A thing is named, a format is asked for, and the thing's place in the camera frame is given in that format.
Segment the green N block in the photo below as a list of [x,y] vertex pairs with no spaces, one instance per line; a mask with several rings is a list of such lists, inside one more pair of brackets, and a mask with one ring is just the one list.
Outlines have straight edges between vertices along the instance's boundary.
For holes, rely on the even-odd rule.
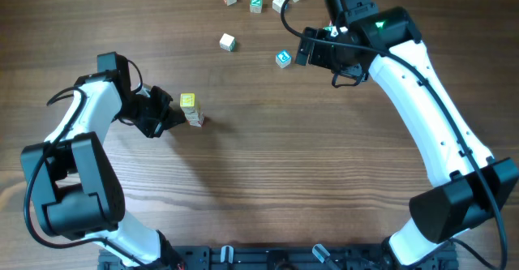
[[251,13],[261,13],[263,9],[263,0],[250,0],[250,12]]

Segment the white base tower block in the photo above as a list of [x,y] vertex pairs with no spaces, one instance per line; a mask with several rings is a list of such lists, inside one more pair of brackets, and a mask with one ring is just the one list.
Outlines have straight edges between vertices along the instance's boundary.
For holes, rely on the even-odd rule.
[[202,127],[204,124],[204,121],[203,120],[189,121],[189,124],[191,126]]

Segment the white green-sided block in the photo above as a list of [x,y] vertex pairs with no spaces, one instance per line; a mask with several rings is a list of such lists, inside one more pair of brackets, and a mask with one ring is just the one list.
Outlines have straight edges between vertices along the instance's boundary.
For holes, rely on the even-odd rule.
[[233,52],[236,40],[234,36],[224,33],[219,41],[220,47],[226,51]]

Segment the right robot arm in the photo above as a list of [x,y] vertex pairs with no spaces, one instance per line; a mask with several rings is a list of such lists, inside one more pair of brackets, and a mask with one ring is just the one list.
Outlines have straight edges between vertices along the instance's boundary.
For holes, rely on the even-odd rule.
[[331,24],[299,33],[296,61],[328,69],[349,86],[373,79],[394,104],[426,167],[431,189],[409,202],[410,219],[384,240],[378,266],[413,269],[459,235],[494,220],[508,246],[502,207],[518,180],[508,158],[496,160],[473,134],[439,81],[422,34],[400,6],[381,11],[372,0],[324,0]]

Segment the blue C block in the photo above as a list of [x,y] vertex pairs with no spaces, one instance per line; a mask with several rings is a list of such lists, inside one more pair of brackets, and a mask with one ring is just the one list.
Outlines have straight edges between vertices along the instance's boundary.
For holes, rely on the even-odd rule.
[[283,49],[276,55],[276,63],[280,68],[287,67],[292,61],[291,55],[287,50]]

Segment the white soccer ball block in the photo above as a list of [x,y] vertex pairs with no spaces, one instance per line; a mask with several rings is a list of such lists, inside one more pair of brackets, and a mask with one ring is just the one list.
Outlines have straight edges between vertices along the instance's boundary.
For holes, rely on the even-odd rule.
[[204,114],[199,109],[185,109],[184,114],[189,122],[202,122]]

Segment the white blue-sided block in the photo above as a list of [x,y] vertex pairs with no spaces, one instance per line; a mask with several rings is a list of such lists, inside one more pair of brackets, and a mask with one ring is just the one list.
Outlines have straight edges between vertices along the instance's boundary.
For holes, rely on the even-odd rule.
[[285,0],[272,0],[272,8],[276,12],[281,12],[281,7],[283,6]]

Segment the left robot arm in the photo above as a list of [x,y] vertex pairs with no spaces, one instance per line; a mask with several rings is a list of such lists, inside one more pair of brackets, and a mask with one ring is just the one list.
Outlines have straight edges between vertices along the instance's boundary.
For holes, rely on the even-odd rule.
[[110,125],[120,121],[147,138],[182,124],[163,89],[131,86],[134,63],[116,52],[97,56],[97,72],[79,77],[52,96],[70,97],[58,127],[39,144],[23,149],[27,189],[24,222],[42,246],[67,249],[96,243],[126,269],[181,269],[185,263],[164,234],[126,209],[122,186],[103,149]]

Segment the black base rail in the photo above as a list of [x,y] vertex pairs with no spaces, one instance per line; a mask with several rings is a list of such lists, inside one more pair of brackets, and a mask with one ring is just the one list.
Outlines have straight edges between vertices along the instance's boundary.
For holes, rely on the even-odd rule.
[[357,244],[329,247],[326,258],[318,258],[310,247],[231,247],[176,246],[186,270],[321,270],[398,269],[380,246]]

